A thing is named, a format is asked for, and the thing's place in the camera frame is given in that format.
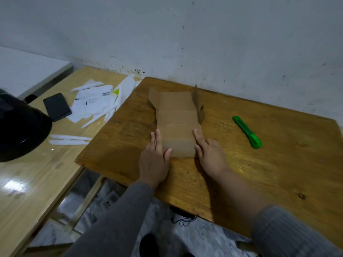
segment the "smartphone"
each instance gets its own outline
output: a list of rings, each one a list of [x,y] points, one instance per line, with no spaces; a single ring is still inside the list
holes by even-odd
[[[53,122],[71,115],[71,109],[66,102],[65,97],[61,93],[45,98],[43,103],[50,119]]]

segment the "floor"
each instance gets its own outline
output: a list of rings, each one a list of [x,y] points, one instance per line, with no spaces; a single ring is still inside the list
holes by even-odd
[[[98,174],[89,170],[83,174],[71,193],[58,207],[61,222],[66,222],[72,217],[97,178]],[[101,218],[109,205],[114,203],[124,191],[117,183],[106,181],[76,225],[76,232],[68,234],[59,225],[49,221],[37,234],[30,246],[45,246],[76,241],[80,234],[84,233],[92,223]],[[174,217],[174,220],[182,217],[175,215],[169,207],[167,203],[157,199],[153,200],[139,232],[132,257],[139,257],[140,240],[149,232],[156,236],[163,257],[181,256],[187,251],[195,256],[256,256],[254,253],[241,251],[236,247],[235,241],[248,240],[247,238],[203,219],[197,218],[187,226],[181,226],[179,223],[173,224],[171,222],[172,217]]]

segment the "brown cardboard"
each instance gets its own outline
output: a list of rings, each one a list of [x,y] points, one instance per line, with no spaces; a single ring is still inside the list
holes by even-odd
[[[197,129],[201,134],[201,123],[205,118],[197,86],[192,92],[159,92],[150,88],[148,98],[156,109],[163,152],[172,148],[172,158],[194,158],[196,142],[192,130]]]

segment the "person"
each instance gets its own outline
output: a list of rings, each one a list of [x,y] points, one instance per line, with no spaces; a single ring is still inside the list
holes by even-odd
[[[229,167],[216,140],[194,130],[195,149],[201,166],[232,202],[251,231],[252,241],[263,256],[343,256],[342,251],[320,233],[297,220],[250,187]],[[139,178],[64,254],[75,256],[129,257],[135,245],[154,190],[165,180],[172,150],[163,155],[160,131],[151,133],[151,142],[139,159]],[[158,256],[152,234],[140,243],[141,256]]]

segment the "brown wooden tabletop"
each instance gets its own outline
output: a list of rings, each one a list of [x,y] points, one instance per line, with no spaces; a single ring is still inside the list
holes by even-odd
[[[161,92],[190,86],[144,78],[75,162],[129,186],[139,177],[138,159],[156,128],[150,87]],[[258,191],[343,246],[343,139],[328,118],[199,90],[205,108],[202,130],[217,139],[234,172]],[[232,120],[240,116],[260,138],[251,147]],[[220,187],[198,160],[172,159],[155,196],[196,216],[249,236]]]

